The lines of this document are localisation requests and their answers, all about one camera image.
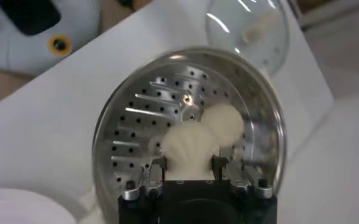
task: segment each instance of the yellow ring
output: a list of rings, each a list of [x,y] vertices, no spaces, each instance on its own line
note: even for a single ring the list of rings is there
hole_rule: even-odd
[[[65,43],[65,49],[64,50],[58,50],[53,46],[53,43],[55,40],[62,40]],[[71,45],[71,41],[69,40],[69,38],[66,35],[54,35],[52,36],[49,41],[48,41],[48,50],[59,57],[64,57],[69,55],[69,53],[71,53],[72,51],[72,45]]]

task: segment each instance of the white dough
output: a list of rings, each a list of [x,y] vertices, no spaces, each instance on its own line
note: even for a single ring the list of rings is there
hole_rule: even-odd
[[[218,155],[219,144],[204,124],[188,121],[170,128],[161,146],[167,180],[214,180],[211,158]]]
[[[207,108],[201,122],[218,138],[220,147],[233,145],[244,132],[244,122],[239,111],[226,103]]]
[[[276,10],[264,13],[250,28],[245,28],[241,33],[241,40],[245,44],[251,44],[260,40],[267,32],[274,27],[280,19],[280,14]]]

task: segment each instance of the white plate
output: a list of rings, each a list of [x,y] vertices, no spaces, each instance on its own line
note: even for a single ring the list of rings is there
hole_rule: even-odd
[[[246,43],[243,33],[252,30],[259,36]],[[278,0],[213,0],[207,33],[211,46],[235,52],[271,75],[285,62],[289,33]]]
[[[0,188],[0,224],[75,224],[74,217],[42,195]]]

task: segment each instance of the perforated metal plate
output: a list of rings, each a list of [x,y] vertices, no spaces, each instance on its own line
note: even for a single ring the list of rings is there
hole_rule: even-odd
[[[161,156],[160,141],[170,127],[199,121],[205,108],[220,102],[233,105],[245,123],[243,138],[221,149],[221,154],[241,166],[256,166],[277,188],[285,132],[272,89],[240,57],[193,48],[150,62],[120,84],[108,100],[93,149],[97,193],[104,209],[113,213],[127,180],[140,172],[142,177],[148,175],[151,161]],[[233,161],[237,150],[244,151],[244,158]]]

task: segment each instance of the hole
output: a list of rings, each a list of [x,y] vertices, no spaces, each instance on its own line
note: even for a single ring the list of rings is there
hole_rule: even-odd
[[[62,39],[56,39],[53,41],[53,48],[59,51],[64,51],[67,47],[67,43]]]
[[[264,179],[264,178],[260,178],[259,180],[258,180],[258,186],[260,187],[260,188],[266,188],[266,187],[268,187],[268,183],[267,183],[267,180],[266,179]]]

